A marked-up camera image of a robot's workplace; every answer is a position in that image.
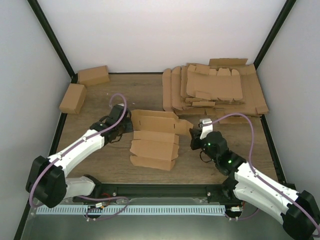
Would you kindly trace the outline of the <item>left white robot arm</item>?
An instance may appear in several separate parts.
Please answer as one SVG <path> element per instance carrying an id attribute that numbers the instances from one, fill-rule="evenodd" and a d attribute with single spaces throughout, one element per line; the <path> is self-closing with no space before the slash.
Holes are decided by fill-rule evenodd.
<path id="1" fill-rule="evenodd" d="M 113 106 L 109 115 L 95 122 L 78 140 L 49 157 L 38 156 L 32 163 L 26 182 L 29 202 L 36 198 L 48 208 L 62 200 L 78 197 L 97 202 L 102 196 L 102 183 L 86 174 L 69 178 L 69 173 L 85 158 L 105 145 L 117 142 L 133 132 L 131 111 L 123 104 Z"/>

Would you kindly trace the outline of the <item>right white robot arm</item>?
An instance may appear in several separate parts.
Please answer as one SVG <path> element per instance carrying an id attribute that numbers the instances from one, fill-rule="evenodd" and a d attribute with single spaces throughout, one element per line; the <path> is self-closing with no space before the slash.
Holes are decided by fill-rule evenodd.
<path id="1" fill-rule="evenodd" d="M 190 147 L 201 150 L 220 173 L 227 177 L 222 188 L 223 198 L 247 202 L 277 220 L 295 240 L 309 240 L 320 230 L 320 209 L 312 194 L 284 186 L 253 169 L 249 162 L 229 150 L 219 131 L 203 133 L 190 129 Z"/>

